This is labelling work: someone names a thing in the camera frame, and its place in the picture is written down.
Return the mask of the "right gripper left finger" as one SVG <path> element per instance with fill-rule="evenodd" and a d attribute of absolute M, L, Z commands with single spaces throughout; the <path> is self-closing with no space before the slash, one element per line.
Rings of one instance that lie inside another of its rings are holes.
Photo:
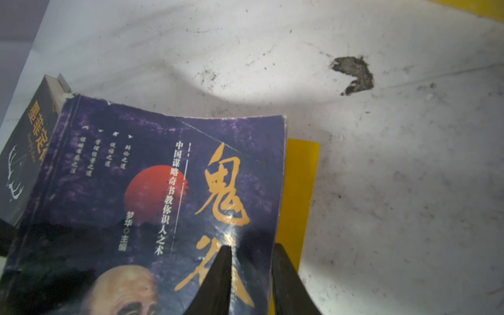
<path fill-rule="evenodd" d="M 232 291 L 232 248 L 219 249 L 205 280 L 184 315 L 228 315 Z"/>

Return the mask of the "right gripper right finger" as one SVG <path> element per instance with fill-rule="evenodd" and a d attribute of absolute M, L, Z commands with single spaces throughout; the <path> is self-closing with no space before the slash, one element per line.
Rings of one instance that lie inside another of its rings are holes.
<path fill-rule="evenodd" d="M 275 314 L 321 315 L 282 244 L 275 244 L 272 257 Z"/>

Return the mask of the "yellow children's book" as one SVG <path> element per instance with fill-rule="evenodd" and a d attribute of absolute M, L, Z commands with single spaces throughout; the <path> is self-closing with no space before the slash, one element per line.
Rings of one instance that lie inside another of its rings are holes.
<path fill-rule="evenodd" d="M 299 269 L 312 202 L 320 145 L 289 139 L 277 241 L 283 245 L 295 270 Z"/>

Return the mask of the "black antler cover book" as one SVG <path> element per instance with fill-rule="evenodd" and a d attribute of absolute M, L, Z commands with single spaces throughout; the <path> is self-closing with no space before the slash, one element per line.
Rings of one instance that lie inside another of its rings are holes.
<path fill-rule="evenodd" d="M 70 86 L 45 75 L 1 152 L 1 220 L 18 224 Z"/>

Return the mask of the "dark blue yellow-edged book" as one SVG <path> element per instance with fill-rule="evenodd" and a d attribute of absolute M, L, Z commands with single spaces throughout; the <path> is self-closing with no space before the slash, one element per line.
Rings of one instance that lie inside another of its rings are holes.
<path fill-rule="evenodd" d="M 185 118 L 74 95 L 1 277 L 2 314 L 182 314 L 232 248 L 231 314 L 267 314 L 286 117 Z"/>

